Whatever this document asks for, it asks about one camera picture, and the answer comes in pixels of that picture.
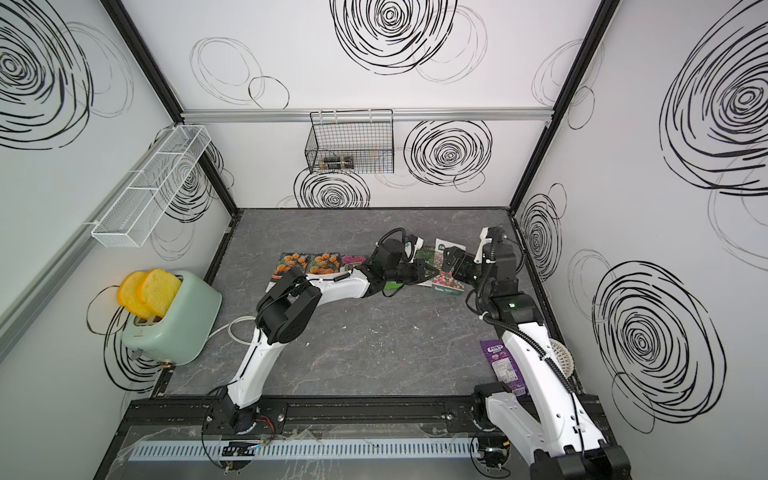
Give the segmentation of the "impatiens seed packet green white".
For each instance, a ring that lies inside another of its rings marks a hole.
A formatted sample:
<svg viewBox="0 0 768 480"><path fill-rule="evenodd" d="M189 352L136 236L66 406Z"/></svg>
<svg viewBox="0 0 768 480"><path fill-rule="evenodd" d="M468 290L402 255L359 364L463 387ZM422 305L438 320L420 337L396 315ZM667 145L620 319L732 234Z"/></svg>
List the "impatiens seed packet green white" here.
<svg viewBox="0 0 768 480"><path fill-rule="evenodd" d="M345 255L342 257L342 266L345 269L352 269L364 263L365 260L366 257L362 255Z"/></svg>

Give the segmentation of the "green vegetable seed packet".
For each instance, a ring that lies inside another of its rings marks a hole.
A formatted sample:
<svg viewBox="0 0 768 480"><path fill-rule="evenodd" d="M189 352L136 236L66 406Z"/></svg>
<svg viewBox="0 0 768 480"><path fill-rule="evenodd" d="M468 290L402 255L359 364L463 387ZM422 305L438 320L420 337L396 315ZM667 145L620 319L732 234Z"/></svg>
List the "green vegetable seed packet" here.
<svg viewBox="0 0 768 480"><path fill-rule="evenodd" d="M428 275L438 271L438 268L435 265L435 250L431 246L425 245L418 249L414 255L414 262L421 262Z"/></svg>

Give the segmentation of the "red flower seed packet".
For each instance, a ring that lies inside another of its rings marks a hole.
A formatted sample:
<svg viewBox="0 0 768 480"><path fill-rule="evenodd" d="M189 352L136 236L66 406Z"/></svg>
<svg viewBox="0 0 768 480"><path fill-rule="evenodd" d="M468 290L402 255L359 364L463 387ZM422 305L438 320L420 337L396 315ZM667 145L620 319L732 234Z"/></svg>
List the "red flower seed packet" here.
<svg viewBox="0 0 768 480"><path fill-rule="evenodd" d="M461 296L465 291L465 285L453 278L453 276L442 270L444 252L449 247L460 247L463 245L437 238L431 246L435 250L435 265L438 273L433 278L420 283L421 287L430 287L433 293L449 296Z"/></svg>

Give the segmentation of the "marigold seed packet orange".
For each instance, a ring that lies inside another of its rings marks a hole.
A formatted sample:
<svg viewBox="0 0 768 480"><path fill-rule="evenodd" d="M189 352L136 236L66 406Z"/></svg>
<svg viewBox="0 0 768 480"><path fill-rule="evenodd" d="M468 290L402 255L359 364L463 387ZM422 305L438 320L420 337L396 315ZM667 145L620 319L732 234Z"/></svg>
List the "marigold seed packet orange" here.
<svg viewBox="0 0 768 480"><path fill-rule="evenodd" d="M318 253L311 254L307 260L306 271L312 275L330 275L339 273L342 267L342 260L339 253Z"/></svg>

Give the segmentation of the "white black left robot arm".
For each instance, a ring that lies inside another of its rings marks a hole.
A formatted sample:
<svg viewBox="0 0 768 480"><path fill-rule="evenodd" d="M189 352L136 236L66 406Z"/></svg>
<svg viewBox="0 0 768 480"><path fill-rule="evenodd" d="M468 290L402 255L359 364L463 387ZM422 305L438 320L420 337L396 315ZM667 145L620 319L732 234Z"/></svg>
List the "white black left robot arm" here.
<svg viewBox="0 0 768 480"><path fill-rule="evenodd" d="M318 307L374 296L389 283L404 287L434 278L437 269L417 257L423 245L422 238L398 227L385 233L373 252L347 271L312 274L298 266L285 271L257 304L253 337L232 380L211 392L216 397L211 406L228 415L226 427L242 435L260 422L270 422L256 412L266 380Z"/></svg>

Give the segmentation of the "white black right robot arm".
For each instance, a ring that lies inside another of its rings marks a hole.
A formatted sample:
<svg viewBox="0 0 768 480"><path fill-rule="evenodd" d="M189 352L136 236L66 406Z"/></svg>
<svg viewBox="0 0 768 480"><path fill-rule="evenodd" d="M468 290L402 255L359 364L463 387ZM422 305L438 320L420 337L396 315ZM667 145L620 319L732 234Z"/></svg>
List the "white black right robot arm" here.
<svg viewBox="0 0 768 480"><path fill-rule="evenodd" d="M514 248L500 226L485 227L475 253L450 247L442 269L471 287L471 311L494 327L521 370L535 410L508 388L481 385L480 418L499 429L533 479L628 479L630 460L582 406L553 354L544 318L519 288Z"/></svg>

